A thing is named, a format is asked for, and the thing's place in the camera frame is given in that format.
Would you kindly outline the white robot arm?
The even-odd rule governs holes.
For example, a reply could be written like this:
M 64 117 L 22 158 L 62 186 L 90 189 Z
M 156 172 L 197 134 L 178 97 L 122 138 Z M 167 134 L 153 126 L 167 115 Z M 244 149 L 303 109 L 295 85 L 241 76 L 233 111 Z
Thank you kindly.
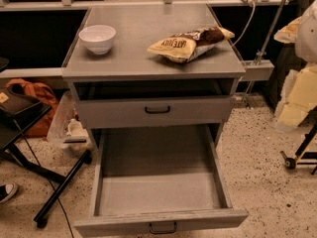
M 294 44 L 295 54 L 306 61 L 300 71 L 289 72 L 274 113 L 279 126 L 296 128 L 317 107 L 317 0 L 273 38 Z

